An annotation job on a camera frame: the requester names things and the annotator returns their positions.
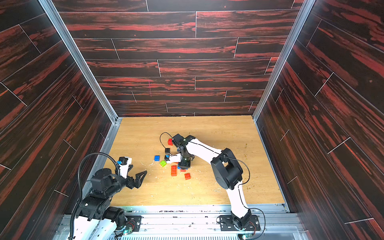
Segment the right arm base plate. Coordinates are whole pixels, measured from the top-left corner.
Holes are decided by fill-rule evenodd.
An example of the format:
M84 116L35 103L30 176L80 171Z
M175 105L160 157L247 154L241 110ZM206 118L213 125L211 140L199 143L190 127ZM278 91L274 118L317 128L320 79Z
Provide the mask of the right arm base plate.
M233 214L220 215L217 217L217 223L220 225L221 231L260 231L260 223L258 216L247 215L238 218Z

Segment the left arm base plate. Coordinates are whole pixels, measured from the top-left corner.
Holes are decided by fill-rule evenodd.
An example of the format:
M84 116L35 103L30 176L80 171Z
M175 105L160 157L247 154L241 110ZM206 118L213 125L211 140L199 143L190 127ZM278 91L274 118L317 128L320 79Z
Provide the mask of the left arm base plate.
M142 223L142 216L126 215L126 223L123 227L117 228L117 233L128 231L129 233L138 232Z

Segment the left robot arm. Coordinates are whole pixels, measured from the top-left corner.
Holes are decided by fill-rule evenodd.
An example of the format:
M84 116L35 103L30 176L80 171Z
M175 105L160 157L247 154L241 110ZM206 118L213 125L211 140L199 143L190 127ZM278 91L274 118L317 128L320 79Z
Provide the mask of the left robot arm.
M98 170L91 177L92 190L77 204L70 221L70 240L106 240L117 232L117 236L130 234L135 221L128 220L125 211L111 207L115 194L123 188L140 188L147 171L136 174L136 178L113 174L111 169Z

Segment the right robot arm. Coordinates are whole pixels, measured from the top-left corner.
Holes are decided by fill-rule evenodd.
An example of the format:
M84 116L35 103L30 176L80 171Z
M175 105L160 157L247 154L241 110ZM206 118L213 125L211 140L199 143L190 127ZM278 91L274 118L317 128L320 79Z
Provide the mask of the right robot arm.
M178 167L188 169L195 157L211 165L217 183L227 191L231 203L233 225L243 230L249 223L252 213L248 208L243 192L243 169L233 152L210 147L193 136L186 138L177 134L172 137L173 144L177 147L178 154L170 157L175 162L179 157Z

